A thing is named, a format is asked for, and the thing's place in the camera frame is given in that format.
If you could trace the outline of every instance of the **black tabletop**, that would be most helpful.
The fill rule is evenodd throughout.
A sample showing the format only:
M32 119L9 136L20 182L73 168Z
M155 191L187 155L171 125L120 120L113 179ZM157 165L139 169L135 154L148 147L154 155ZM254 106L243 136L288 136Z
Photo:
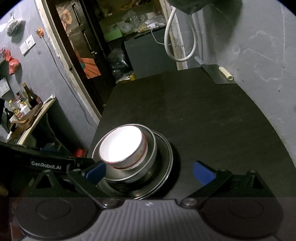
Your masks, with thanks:
M174 166L156 195L185 197L201 187L193 164L234 174L257 170L276 196L296 196L296 169L264 114L237 84L215 84L202 68L167 72L117 85L89 156L108 131L139 123L171 143Z

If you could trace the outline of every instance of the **metal bowl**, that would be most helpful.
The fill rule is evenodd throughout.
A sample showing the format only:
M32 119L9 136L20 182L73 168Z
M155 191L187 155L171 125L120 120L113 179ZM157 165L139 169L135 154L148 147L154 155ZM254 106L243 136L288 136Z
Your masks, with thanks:
M102 179L97 187L111 197L126 199L142 199L155 193L167 180L173 166L173 151L168 140L153 131L157 142L157 155L151 169L132 185L125 183L110 183Z
M147 152L147 140L137 126L124 125L108 132L99 141L99 157L116 169L137 165Z
M147 154L144 160L135 168L130 170L119 170L115 169L109 164L106 163L106 175L104 180L108 183L133 183L141 179L145 174L150 170L154 164L156 153L157 153L157 144L155 141L155 136L153 132L146 126L140 124L129 124L137 126L140 128L147 139ZM94 161L100 160L98 153L98 146L94 149L92 158Z

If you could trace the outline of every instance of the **white bottle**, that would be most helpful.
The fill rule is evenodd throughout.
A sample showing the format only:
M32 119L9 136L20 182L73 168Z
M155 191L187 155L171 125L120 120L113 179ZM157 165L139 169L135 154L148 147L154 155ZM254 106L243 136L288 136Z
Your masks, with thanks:
M20 103L20 112L22 116L25 116L26 114L28 114L29 111L30 111L30 108L27 105Z

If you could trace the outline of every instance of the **red bag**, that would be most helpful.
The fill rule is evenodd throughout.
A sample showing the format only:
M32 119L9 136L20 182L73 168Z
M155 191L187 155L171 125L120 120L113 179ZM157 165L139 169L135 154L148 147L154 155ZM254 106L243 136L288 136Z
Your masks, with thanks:
M20 66L20 62L16 58L13 58L11 56L11 53L9 50L4 51L4 57L5 57L5 60L8 62L9 74L13 75L18 69L18 67Z

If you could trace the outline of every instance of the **orange plug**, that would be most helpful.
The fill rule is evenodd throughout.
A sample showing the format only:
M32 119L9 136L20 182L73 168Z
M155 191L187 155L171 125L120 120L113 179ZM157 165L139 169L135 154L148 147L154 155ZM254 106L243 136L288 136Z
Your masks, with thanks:
M42 28L38 28L36 30L36 34L39 36L39 38L43 37L44 36L43 29Z

